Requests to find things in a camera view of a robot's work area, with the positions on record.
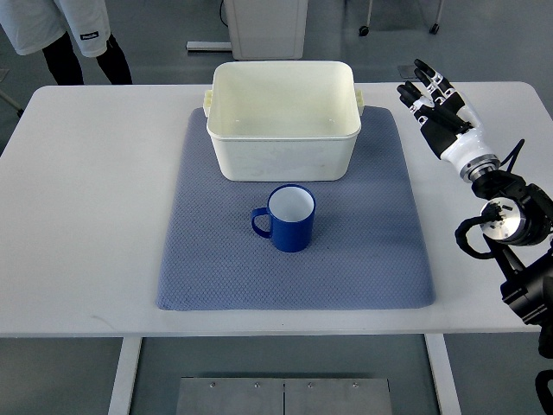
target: person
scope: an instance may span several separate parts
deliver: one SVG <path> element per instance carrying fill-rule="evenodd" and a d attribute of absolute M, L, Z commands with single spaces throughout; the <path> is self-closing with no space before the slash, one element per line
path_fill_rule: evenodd
<path fill-rule="evenodd" d="M 0 25 L 16 52 L 41 50 L 58 85 L 83 85 L 66 22 L 80 52 L 95 58 L 113 85 L 132 84 L 123 50 L 111 33 L 105 0 L 0 0 Z"/>

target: blue mat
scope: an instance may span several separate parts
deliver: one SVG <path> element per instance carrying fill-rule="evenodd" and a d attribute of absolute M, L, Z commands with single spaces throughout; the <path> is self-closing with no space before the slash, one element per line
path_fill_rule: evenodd
<path fill-rule="evenodd" d="M 408 309 L 435 300 L 428 256 L 390 112 L 366 107 L 346 175 L 315 195 L 311 244 L 280 252 L 250 225 L 281 183 L 231 182 L 206 118 L 188 121 L 156 304 L 163 310 Z"/>

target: blue mug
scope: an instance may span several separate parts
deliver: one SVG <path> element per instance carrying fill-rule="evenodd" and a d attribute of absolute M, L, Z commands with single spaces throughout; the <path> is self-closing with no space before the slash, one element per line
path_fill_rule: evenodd
<path fill-rule="evenodd" d="M 269 231 L 260 229 L 255 220 L 269 215 Z M 276 249 L 298 252 L 309 245 L 315 217 L 315 197 L 297 184 L 285 184 L 273 190 L 267 207 L 251 212 L 251 227 L 264 238 L 270 239 Z"/>

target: white container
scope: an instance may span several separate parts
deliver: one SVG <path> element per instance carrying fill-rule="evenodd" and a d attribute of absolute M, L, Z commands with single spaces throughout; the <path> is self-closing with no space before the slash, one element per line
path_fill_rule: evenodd
<path fill-rule="evenodd" d="M 225 0 L 237 61 L 300 59 L 308 0 Z"/>
<path fill-rule="evenodd" d="M 241 182 L 341 178 L 362 110 L 351 68 L 331 61 L 225 63 L 204 100 L 221 172 Z"/>

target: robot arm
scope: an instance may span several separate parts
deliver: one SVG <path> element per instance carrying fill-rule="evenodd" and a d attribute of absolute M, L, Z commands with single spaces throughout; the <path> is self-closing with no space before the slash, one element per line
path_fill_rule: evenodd
<path fill-rule="evenodd" d="M 503 301 L 526 324 L 542 326 L 539 352 L 553 358 L 553 246 L 525 266 L 510 246 L 533 246 L 551 234 L 553 201 L 535 184 L 511 172 L 521 142 L 503 163 L 484 142 L 485 131 L 474 108 L 441 74 L 416 60 L 415 76 L 426 88 L 411 82 L 397 88 L 434 154 L 453 164 L 474 194 L 487 200 L 480 215 L 464 220 L 455 232 L 459 247 L 477 259 L 495 259 L 505 275 Z M 506 171 L 499 169 L 510 158 Z M 476 252 L 467 232 L 480 226 L 490 252 Z"/>

